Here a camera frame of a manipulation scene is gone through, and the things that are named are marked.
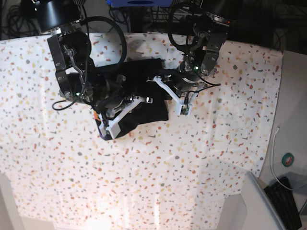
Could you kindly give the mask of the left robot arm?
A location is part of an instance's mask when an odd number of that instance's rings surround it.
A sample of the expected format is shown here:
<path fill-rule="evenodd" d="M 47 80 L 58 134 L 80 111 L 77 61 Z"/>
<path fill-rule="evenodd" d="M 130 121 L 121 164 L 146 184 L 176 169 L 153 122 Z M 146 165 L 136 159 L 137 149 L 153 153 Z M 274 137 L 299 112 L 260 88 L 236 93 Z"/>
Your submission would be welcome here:
<path fill-rule="evenodd" d="M 202 90 L 218 87 L 218 83 L 206 80 L 215 73 L 220 49 L 226 42 L 231 22 L 230 1 L 203 0 L 200 4 L 190 0 L 180 2 L 170 8 L 168 14 L 168 38 L 171 44 L 183 52 L 183 61 L 177 70 L 166 69 L 160 74 L 168 77 L 164 82 L 169 87 L 167 93 L 175 96 L 199 93 L 193 87 L 199 82 Z M 178 44 L 173 38 L 173 18 L 177 10 L 187 10 L 186 22 L 191 29 L 184 44 Z"/>

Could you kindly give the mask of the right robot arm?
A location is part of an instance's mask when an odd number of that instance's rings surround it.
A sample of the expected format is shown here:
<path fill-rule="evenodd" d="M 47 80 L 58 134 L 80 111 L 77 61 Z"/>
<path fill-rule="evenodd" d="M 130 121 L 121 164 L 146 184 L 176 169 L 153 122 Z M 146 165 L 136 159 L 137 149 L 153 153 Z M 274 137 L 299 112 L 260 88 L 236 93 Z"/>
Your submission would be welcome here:
<path fill-rule="evenodd" d="M 90 105 L 97 114 L 108 117 L 108 109 L 120 109 L 119 116 L 132 104 L 126 97 L 121 83 L 115 78 L 127 56 L 127 42 L 121 28 L 104 16 L 87 17 L 82 20 L 79 9 L 83 1 L 36 0 L 37 20 L 42 32 L 54 32 L 48 38 L 48 46 L 56 68 L 60 93 L 71 104 Z M 118 64 L 97 68 L 90 58 L 92 44 L 89 33 L 84 33 L 77 24 L 88 25 L 100 21 L 113 26 L 122 46 Z"/>

